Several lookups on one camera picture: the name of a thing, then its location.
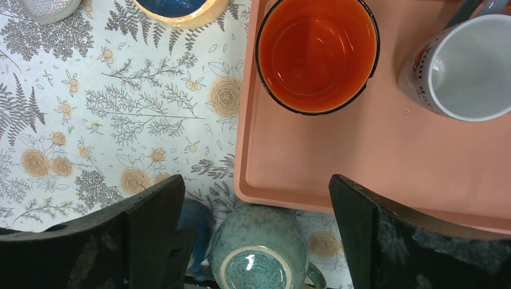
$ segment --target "tray rim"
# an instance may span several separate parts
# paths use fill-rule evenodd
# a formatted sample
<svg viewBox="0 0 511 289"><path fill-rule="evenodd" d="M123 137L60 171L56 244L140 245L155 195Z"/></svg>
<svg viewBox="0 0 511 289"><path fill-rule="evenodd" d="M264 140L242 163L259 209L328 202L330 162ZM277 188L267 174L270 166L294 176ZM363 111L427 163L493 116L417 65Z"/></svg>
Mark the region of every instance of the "tray rim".
<svg viewBox="0 0 511 289"><path fill-rule="evenodd" d="M261 87L257 88L259 77L257 76L257 73L255 71L255 39L257 36L257 30L259 29L259 26L264 18L265 8L268 7L268 3L275 3L277 0L252 0L251 3L251 16L249 19L249 29L248 29L248 39L247 39L247 46L245 49L245 67L243 68L243 84L242 84L242 90L241 90L241 100L240 100L240 114L239 114L239 128L237 132L237 142L236 142L236 158L234 161L234 184L233 189L236 194L241 200L245 202L250 202L254 204L262 204L262 205L271 205L271 206L277 206L277 207L287 207L287 208L293 208L298 210L308 210L308 211L316 211L316 212L323 212L323 213L333 213L333 208L331 206L331 201L329 197L326 196L317 196L315 195L315 199L311 200L310 203L304 204L301 202L295 202L295 201L289 201L288 199L285 200L285 202L276 200L276 199L268 199L263 197L255 197L251 196L251 193L254 190L257 190L258 193L265 193L267 196L270 196L269 192L273 192L273 195L275 195L275 192L279 192L282 194L289 194L290 191L286 190L272 190L267 188L259 188L251 186L246 178L246 171L247 171L247 162L248 162L248 154L249 154L249 147L250 147L250 130L252 125L252 118L254 117L254 110L251 103L257 101L254 100L252 96L249 95L251 92L253 92L255 89L262 89ZM424 2L460 2L460 0L409 0L409 1L424 1ZM263 90L263 92L258 92L261 95L267 94L266 91ZM300 194L299 192L291 191L293 195ZM434 216L440 216L447 214L456 214L456 215L464 215L468 216L467 214L463 213L456 213L456 212L450 212L450 211L436 211L431 209L423 209L423 208L416 208L418 210L427 210L431 212L430 214ZM478 215L470 215L474 218L481 218L486 216L478 216ZM464 225L471 225L477 223L477 220L469 220L471 218L468 218L466 221L461 222L460 220L457 220L456 223L463 223ZM480 226L480 228L491 228L488 224L488 226Z"/></svg>

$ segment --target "speckled glaze mug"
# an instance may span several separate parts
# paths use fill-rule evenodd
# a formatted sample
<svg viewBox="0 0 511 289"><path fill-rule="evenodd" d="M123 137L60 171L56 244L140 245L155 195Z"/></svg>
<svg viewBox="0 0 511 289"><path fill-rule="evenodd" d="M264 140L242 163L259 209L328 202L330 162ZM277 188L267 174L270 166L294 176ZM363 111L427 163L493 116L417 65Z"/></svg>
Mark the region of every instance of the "speckled glaze mug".
<svg viewBox="0 0 511 289"><path fill-rule="evenodd" d="M327 287L309 263L307 243L289 209L243 204L213 236L210 264L222 289L303 289L306 276L318 289Z"/></svg>

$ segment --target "table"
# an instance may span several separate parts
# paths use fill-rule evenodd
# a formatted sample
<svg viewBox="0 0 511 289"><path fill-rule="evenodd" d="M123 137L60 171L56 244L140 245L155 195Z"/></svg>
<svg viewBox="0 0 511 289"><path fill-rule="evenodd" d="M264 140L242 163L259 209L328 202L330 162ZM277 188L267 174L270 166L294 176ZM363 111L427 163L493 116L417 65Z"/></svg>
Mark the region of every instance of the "table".
<svg viewBox="0 0 511 289"><path fill-rule="evenodd" d="M83 0L41 25L0 1L0 226L44 229L169 175L217 225L233 166L250 2L172 30L131 0ZM330 288L352 288L333 215L296 211Z"/></svg>

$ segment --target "blue object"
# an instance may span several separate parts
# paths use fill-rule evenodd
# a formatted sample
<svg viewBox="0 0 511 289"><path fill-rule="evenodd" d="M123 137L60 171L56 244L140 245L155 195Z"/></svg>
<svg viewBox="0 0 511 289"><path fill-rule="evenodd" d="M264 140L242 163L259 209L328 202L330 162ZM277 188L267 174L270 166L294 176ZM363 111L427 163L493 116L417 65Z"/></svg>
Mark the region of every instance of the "blue object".
<svg viewBox="0 0 511 289"><path fill-rule="evenodd" d="M186 274L193 277L195 281L205 281L208 276L200 271L200 266L206 259L206 251L215 229L215 218L204 204L196 200L184 199L177 228L186 227L196 229L198 232L192 252L193 263L186 270Z"/></svg>
<svg viewBox="0 0 511 289"><path fill-rule="evenodd" d="M164 17L183 17L192 14L206 0L138 0L147 10Z"/></svg>
<svg viewBox="0 0 511 289"><path fill-rule="evenodd" d="M326 289L309 263L295 214L284 208L243 204L222 222L211 243L210 264L222 289L303 289L306 276Z"/></svg>

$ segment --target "mug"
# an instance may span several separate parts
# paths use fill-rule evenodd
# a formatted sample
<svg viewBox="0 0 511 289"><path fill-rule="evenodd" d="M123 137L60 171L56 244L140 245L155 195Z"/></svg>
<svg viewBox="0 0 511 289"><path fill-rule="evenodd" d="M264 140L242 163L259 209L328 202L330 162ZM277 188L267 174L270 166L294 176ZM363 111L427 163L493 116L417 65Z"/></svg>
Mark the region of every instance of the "mug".
<svg viewBox="0 0 511 289"><path fill-rule="evenodd" d="M465 0L447 27L401 66L398 87L420 106L452 119L481 122L511 111L511 17L508 0Z"/></svg>
<svg viewBox="0 0 511 289"><path fill-rule="evenodd" d="M332 113L357 98L380 53L363 0L279 0L255 39L257 73L268 94L294 113Z"/></svg>
<svg viewBox="0 0 511 289"><path fill-rule="evenodd" d="M213 236L210 264L222 289L304 289L306 276L316 289L327 287L309 262L296 215L285 208L238 206Z"/></svg>

